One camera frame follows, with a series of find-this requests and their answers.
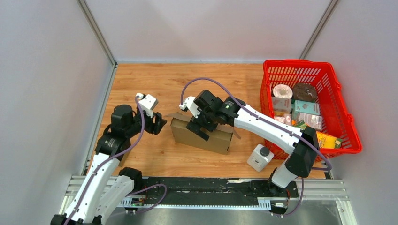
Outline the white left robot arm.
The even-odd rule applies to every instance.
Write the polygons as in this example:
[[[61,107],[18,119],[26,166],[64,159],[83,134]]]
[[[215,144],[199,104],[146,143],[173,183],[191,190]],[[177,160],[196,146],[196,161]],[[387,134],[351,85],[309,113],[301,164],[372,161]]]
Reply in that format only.
[[[155,102],[118,105],[111,114],[111,123],[97,142],[91,167],[74,200],[64,213],[54,215],[52,225],[104,225],[122,199],[143,190],[142,173],[123,168],[115,183],[106,191],[106,184],[123,156],[134,148],[144,132],[157,135],[167,123]],[[138,135],[136,142],[130,140]]]

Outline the large cardboard sheet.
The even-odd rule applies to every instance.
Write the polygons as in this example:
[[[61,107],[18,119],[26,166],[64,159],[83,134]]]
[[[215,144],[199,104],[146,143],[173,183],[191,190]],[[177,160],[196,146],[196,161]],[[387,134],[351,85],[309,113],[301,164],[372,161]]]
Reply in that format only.
[[[227,155],[232,138],[241,139],[238,132],[227,125],[217,125],[214,131],[208,131],[201,127],[198,134],[193,128],[188,129],[191,116],[174,112],[166,115],[171,118],[171,130],[176,143],[185,144],[191,147]]]

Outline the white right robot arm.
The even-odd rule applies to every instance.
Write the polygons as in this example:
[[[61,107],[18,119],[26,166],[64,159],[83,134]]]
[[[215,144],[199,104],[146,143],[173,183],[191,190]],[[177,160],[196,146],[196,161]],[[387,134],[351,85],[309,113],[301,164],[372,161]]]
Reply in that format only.
[[[208,135],[201,128],[213,131],[217,125],[229,125],[254,133],[287,153],[288,158],[269,178],[268,191],[273,196],[284,193],[288,184],[297,177],[308,177],[320,152],[314,128],[300,129],[283,124],[255,112],[245,102],[234,97],[221,100],[209,90],[203,90],[196,97],[181,99],[179,107],[182,111],[191,112],[188,129],[204,140],[208,140]]]

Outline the small brown cardboard box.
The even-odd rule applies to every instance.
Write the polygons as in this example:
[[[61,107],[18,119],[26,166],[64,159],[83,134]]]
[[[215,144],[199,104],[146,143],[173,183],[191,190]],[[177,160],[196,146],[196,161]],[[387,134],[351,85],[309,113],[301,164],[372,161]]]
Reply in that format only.
[[[124,167],[125,161],[127,160],[130,151],[125,152],[123,155],[119,156],[117,159],[119,160],[119,167]]]

